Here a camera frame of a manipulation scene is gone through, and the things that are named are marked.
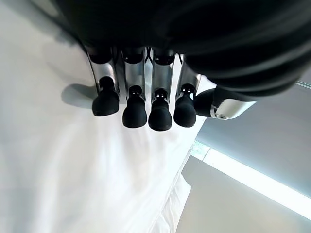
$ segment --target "white bed sheet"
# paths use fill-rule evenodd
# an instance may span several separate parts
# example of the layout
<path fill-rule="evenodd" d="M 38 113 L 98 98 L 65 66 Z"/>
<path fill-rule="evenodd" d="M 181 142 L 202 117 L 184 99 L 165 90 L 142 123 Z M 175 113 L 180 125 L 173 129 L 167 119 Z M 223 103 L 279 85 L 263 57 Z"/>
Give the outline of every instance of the white bed sheet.
<path fill-rule="evenodd" d="M 87 59 L 61 29 L 18 0 L 0 1 L 0 28 L 0 232 L 148 232 L 205 118 L 127 129 L 124 100 L 94 117 Z"/>

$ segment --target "black cable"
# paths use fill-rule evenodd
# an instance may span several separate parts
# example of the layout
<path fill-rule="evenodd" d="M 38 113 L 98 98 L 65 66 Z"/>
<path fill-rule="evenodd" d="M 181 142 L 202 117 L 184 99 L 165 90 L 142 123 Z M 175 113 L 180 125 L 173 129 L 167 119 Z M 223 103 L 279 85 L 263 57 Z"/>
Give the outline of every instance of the black cable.
<path fill-rule="evenodd" d="M 146 47 L 146 50 L 147 50 L 147 56 L 145 58 L 145 63 L 147 62 L 147 60 L 149 59 L 151 64 L 152 64 L 152 58 L 150 56 L 150 53 L 151 53 L 151 47 Z"/>
<path fill-rule="evenodd" d="M 180 63 L 183 63 L 183 59 L 181 58 L 181 55 L 180 55 L 180 54 L 178 54 L 178 57 L 179 57 Z"/>

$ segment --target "robotic hand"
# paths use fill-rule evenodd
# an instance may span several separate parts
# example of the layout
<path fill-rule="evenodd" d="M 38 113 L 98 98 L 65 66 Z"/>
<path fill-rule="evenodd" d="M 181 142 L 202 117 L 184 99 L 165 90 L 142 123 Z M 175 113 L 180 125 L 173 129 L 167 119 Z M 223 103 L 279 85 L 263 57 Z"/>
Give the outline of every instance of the robotic hand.
<path fill-rule="evenodd" d="M 168 130 L 172 70 L 184 54 L 174 121 L 195 124 L 196 115 L 238 117 L 256 101 L 290 88 L 311 61 L 310 0 L 55 0 L 88 53 L 98 97 L 96 116 L 119 109 L 111 55 L 122 51 L 127 90 L 123 124 L 147 122 L 144 51 L 153 48 L 152 111 L 148 124 Z M 199 95 L 207 76 L 215 89 Z"/>

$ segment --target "white surface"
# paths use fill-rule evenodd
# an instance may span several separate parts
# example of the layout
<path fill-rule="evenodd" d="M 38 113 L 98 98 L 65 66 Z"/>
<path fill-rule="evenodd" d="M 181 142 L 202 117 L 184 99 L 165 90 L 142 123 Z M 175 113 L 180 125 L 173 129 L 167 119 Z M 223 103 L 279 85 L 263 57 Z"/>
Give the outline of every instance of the white surface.
<path fill-rule="evenodd" d="M 184 210 L 191 187 L 182 175 L 172 190 L 162 212 L 160 213 L 152 233 L 174 233 Z"/>
<path fill-rule="evenodd" d="M 190 156 L 177 233 L 310 233 L 311 221 Z"/>
<path fill-rule="evenodd" d="M 16 0 L 0 28 L 0 232 L 146 233 L 205 119 L 159 133 L 123 127 L 124 105 L 96 118 L 86 57 L 59 28 Z"/>

